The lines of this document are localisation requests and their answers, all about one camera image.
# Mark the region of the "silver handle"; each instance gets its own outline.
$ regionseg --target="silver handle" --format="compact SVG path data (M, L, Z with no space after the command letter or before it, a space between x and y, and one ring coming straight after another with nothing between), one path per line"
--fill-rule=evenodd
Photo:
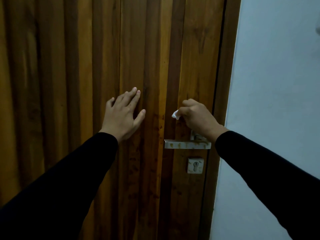
M164 148L166 149L210 149L211 142L203 136L191 131L190 140L164 140Z

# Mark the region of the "black sleeve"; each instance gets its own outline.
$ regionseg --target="black sleeve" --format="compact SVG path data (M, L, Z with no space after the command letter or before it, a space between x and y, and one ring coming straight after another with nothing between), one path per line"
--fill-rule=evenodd
M233 131L220 135L215 147L292 239L319 238L319 179Z
M0 239L76 239L117 149L97 133L59 161L0 210Z

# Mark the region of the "door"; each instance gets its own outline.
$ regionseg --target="door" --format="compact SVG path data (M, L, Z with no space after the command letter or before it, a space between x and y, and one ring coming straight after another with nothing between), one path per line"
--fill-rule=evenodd
M119 145L79 238L198 239L208 150L164 139L190 138L171 117L183 100L213 108L226 0L0 4L1 204L97 133L108 99L137 87L145 121ZM204 159L202 174L186 172L188 157Z

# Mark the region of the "white wall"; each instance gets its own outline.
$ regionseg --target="white wall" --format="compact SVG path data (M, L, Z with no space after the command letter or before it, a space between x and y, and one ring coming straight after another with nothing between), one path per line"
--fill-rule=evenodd
M227 128L318 178L319 13L320 0L242 0L226 117ZM223 160L210 238L290 239Z

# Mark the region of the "person's left arm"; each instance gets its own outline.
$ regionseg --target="person's left arm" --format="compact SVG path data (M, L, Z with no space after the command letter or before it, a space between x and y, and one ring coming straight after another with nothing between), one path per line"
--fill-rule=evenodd
M118 143L140 126L133 119L137 88L106 104L102 129L22 190L0 210L0 238L77 238L99 185L110 169Z

